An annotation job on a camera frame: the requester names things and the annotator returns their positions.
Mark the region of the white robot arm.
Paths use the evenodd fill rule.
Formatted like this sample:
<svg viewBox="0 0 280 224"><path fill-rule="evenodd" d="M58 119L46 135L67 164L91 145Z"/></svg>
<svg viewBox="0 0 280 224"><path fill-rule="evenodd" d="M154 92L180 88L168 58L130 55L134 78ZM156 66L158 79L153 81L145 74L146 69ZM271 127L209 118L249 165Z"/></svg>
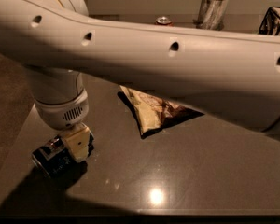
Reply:
<svg viewBox="0 0 280 224"><path fill-rule="evenodd" d="M280 141L280 36L96 20L83 0L0 0L0 53L61 130L88 113L90 74Z"/></svg>

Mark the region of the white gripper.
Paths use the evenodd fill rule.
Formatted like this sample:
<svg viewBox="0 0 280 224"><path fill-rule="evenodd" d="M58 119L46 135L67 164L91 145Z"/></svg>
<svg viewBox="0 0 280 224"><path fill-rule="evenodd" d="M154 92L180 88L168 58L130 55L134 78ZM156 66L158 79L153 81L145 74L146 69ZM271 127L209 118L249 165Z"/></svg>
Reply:
<svg viewBox="0 0 280 224"><path fill-rule="evenodd" d="M86 160L91 131L87 125L80 123L89 112L86 90L65 104L45 105L36 101L35 108L39 117L52 129L63 130L70 127L62 131L60 137L75 162Z"/></svg>

